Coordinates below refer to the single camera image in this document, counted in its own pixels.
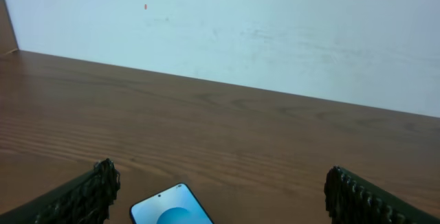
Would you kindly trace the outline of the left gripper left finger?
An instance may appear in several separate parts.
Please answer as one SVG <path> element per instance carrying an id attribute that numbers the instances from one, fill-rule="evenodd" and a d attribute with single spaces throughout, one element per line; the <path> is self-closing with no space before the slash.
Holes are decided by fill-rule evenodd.
<path id="1" fill-rule="evenodd" d="M 9 224 L 103 224 L 117 199 L 120 173 L 110 159 L 56 189 L 1 215 Z"/>

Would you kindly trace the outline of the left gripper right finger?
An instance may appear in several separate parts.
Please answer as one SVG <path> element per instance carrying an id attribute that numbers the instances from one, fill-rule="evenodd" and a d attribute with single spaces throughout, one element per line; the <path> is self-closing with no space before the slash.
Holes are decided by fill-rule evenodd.
<path id="1" fill-rule="evenodd" d="M 332 224 L 439 224 L 438 218 L 339 166 L 327 173 L 324 194 Z"/>

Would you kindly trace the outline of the blue Galaxy smartphone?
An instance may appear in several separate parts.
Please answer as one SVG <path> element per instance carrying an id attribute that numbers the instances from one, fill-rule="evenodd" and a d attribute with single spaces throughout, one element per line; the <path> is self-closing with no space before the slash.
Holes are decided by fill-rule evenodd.
<path id="1" fill-rule="evenodd" d="M 213 224 L 199 200 L 185 183 L 135 203 L 130 208 L 135 224 Z"/>

